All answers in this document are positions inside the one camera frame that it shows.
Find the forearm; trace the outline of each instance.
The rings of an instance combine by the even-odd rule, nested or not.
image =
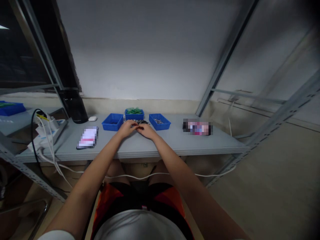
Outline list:
[[[116,134],[95,157],[45,232],[65,230],[76,239],[81,238],[91,206],[121,140],[122,138]]]
[[[205,239],[248,239],[244,231],[211,197],[187,164],[161,138],[153,139],[176,187]]]

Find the orange shorts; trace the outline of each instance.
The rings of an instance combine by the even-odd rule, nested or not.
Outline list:
[[[175,223],[186,239],[194,239],[185,219],[185,211],[178,190],[167,183],[155,183],[144,192],[120,182],[105,184],[95,212],[91,239],[112,216],[130,209],[150,210]]]

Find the chair leg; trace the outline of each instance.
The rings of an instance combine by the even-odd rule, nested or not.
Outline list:
[[[21,204],[18,204],[14,207],[11,207],[11,208],[7,208],[7,209],[3,209],[3,210],[0,210],[0,215],[3,214],[3,213],[7,213],[7,212],[10,212],[10,211],[13,211],[13,210],[16,210],[16,209],[19,209],[21,207],[24,207],[24,206],[27,206],[27,205],[32,205],[34,203],[37,203],[37,202],[44,202],[45,203],[45,207],[40,215],[40,217],[38,218],[34,228],[33,228],[33,231],[31,233],[31,235],[29,236],[28,240],[33,240],[34,239],[34,236],[36,235],[44,217],[46,216],[47,212],[48,212],[48,209],[49,209],[49,206],[50,206],[50,203],[51,201],[49,201],[48,199],[46,198],[42,198],[42,199],[38,199],[38,200],[33,200],[33,201],[29,201],[29,202],[25,202],[25,203],[21,203]]]

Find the black water bottle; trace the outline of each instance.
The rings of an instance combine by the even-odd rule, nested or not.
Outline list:
[[[64,102],[74,123],[80,124],[88,121],[86,109],[77,90],[65,90]]]

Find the hand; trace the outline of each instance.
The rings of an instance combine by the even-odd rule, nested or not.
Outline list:
[[[137,128],[137,132],[151,140],[154,140],[159,136],[149,124],[140,124],[139,128]]]
[[[117,132],[117,135],[121,137],[121,139],[128,137],[134,130],[136,130],[139,125],[133,120],[125,121],[120,129]]]

